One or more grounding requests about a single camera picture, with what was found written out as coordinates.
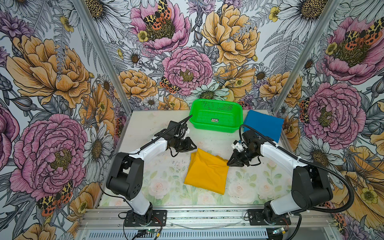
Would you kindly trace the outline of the yellow t shirt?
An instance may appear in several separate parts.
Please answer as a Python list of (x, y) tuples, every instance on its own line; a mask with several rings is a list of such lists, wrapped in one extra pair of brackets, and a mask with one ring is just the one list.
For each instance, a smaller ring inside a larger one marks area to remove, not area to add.
[(220, 156), (197, 149), (191, 153), (184, 184), (224, 195), (229, 171), (227, 162)]

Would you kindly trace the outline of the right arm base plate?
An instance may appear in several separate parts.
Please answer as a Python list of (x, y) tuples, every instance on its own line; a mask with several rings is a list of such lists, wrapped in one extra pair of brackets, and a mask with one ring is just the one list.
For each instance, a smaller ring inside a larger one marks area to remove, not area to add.
[(273, 212), (268, 212), (262, 209), (247, 210), (244, 220), (249, 221), (251, 226), (291, 225), (289, 215), (275, 215)]

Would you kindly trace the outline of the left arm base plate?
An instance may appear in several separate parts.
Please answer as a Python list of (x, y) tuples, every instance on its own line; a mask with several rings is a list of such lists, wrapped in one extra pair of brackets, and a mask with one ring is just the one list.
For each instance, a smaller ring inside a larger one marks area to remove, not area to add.
[(167, 210), (149, 210), (141, 216), (133, 211), (123, 214), (124, 227), (165, 227)]

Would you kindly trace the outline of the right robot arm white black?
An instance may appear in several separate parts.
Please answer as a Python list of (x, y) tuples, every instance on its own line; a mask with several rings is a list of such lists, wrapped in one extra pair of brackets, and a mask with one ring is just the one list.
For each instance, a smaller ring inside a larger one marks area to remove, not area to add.
[(233, 153), (227, 162), (229, 167), (258, 166), (252, 164), (255, 158), (265, 157), (292, 175), (291, 191), (277, 199), (268, 201), (261, 213), (267, 224), (274, 224), (288, 213), (309, 210), (330, 201), (333, 193), (327, 171), (313, 163), (304, 163), (300, 157), (249, 130), (242, 134), (240, 141), (232, 144)]

